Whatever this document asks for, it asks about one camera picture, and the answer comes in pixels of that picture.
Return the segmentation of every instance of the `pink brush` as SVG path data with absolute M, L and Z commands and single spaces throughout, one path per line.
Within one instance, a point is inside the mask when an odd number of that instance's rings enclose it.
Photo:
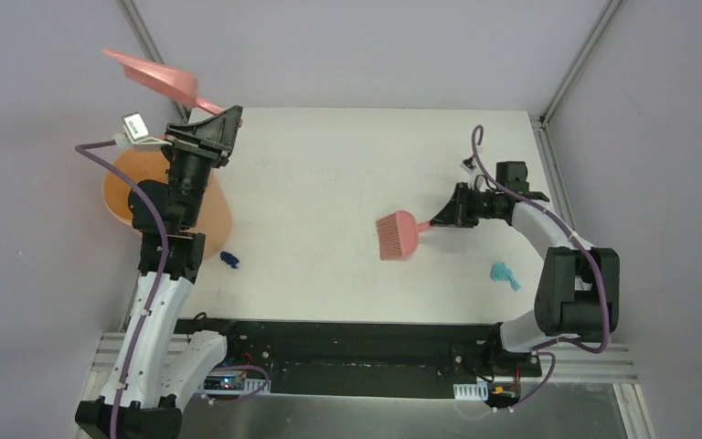
M 415 217 L 405 210 L 396 212 L 376 221 L 380 260 L 405 259 L 419 248 L 419 234 L 431 229 L 426 222 L 416 223 Z
M 173 101 L 189 108 L 201 108 L 211 114 L 222 112 L 222 108 L 218 105 L 197 96 L 197 78 L 192 73 L 107 48 L 103 50 L 103 54 L 120 61 L 125 68 L 126 78 L 157 91 Z

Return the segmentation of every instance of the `trash can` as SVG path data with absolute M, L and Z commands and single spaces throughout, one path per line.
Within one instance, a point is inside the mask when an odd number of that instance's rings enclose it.
M 168 161 L 162 153 L 145 153 L 128 149 L 114 165 L 120 168 L 128 177 L 138 183 L 151 179 L 162 183 L 168 182 Z M 131 188 L 116 175 L 107 172 L 103 178 L 103 202 L 112 215 L 122 224 L 132 227 L 133 214 L 128 207 L 128 194 Z M 195 233 L 206 234 L 206 248 L 203 259 L 218 254 L 227 242 L 232 229 L 232 214 L 214 173 L 208 178 L 208 186 L 200 206 L 197 225 L 190 229 Z

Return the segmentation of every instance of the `tabletop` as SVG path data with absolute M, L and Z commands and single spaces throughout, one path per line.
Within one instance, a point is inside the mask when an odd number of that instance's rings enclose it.
M 378 258 L 375 228 L 398 209 L 437 214 L 469 178 L 460 164 L 478 123 L 489 171 L 525 161 L 532 190 L 547 194 L 525 112 L 247 108 L 243 120 L 215 171 L 234 221 L 224 250 L 239 269 L 204 261 L 183 317 L 490 324 L 533 306 L 542 260 L 502 220 L 429 230 L 404 262 Z M 495 262 L 519 291 L 491 280 Z

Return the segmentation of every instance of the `white wall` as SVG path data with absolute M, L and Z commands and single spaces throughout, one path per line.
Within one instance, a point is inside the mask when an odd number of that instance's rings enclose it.
M 138 239 L 76 143 L 168 101 L 100 53 L 138 53 L 112 1 L 0 2 L 0 437 L 66 437 L 102 330 L 133 288 Z
M 621 255 L 658 437 L 702 437 L 702 2 L 626 2 L 551 141 L 581 232 Z
M 141 0 L 220 105 L 544 112 L 606 0 Z

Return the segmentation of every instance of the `brush bristles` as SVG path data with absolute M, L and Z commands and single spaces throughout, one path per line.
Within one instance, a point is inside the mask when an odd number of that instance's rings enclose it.
M 402 246 L 399 243 L 397 216 L 392 214 L 376 221 L 380 259 L 383 261 L 402 257 Z

